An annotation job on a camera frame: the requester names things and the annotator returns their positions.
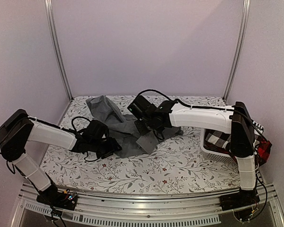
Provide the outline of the grey long sleeve shirt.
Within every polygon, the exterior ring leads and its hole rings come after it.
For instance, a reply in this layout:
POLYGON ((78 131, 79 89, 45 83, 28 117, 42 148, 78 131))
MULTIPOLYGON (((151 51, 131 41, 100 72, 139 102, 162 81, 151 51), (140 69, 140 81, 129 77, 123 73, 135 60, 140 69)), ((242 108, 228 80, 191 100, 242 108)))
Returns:
POLYGON ((115 154, 120 158, 151 154, 163 141, 158 140, 153 132, 141 135, 132 114, 122 114, 117 105, 106 96, 86 100, 94 119, 107 125, 109 135, 122 147, 115 154))

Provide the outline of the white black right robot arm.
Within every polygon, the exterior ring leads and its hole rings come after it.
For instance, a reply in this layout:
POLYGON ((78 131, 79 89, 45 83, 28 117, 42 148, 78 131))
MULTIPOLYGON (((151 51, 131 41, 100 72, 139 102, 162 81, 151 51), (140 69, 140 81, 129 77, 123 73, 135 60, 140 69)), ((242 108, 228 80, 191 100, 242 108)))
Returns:
POLYGON ((254 128, 250 115, 242 102, 235 106, 188 105, 179 99, 165 100, 159 106, 145 97, 137 96, 128 106, 137 118, 142 134, 153 131, 162 135, 166 128, 197 127, 229 134, 230 152, 238 163, 240 192, 235 196, 239 206, 253 200, 256 189, 256 167, 254 155, 254 128))

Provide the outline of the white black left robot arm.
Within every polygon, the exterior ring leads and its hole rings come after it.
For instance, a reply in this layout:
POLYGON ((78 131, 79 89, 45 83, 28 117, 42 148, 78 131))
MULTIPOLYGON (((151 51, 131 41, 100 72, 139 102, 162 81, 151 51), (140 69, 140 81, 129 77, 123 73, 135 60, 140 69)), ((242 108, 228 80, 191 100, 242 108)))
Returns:
POLYGON ((53 180, 27 152, 27 144, 36 142, 56 146, 73 153, 94 152, 96 159, 103 159, 122 147, 110 136, 109 128, 98 120, 88 120, 88 126, 67 129, 35 117, 24 109, 16 110, 0 126, 0 154, 12 171, 18 170, 38 193, 50 204, 57 205, 61 195, 53 180))

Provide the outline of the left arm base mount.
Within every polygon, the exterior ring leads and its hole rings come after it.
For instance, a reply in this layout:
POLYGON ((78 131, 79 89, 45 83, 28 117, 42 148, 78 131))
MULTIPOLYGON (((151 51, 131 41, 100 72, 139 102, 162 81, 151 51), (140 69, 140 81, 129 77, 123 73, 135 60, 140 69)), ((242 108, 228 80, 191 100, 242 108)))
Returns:
POLYGON ((43 192, 39 192, 36 201, 65 210, 75 210, 78 194, 76 192, 70 192, 69 189, 60 192, 56 188, 48 188, 43 192))

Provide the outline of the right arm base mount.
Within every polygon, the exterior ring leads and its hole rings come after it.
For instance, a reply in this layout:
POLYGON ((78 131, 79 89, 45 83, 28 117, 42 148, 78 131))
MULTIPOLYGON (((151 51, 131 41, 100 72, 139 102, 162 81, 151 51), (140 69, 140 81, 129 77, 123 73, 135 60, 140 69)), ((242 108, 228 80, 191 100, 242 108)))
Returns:
POLYGON ((226 194, 219 197, 220 206, 223 211, 251 206, 260 201, 256 189, 246 191, 239 189, 239 192, 226 194))

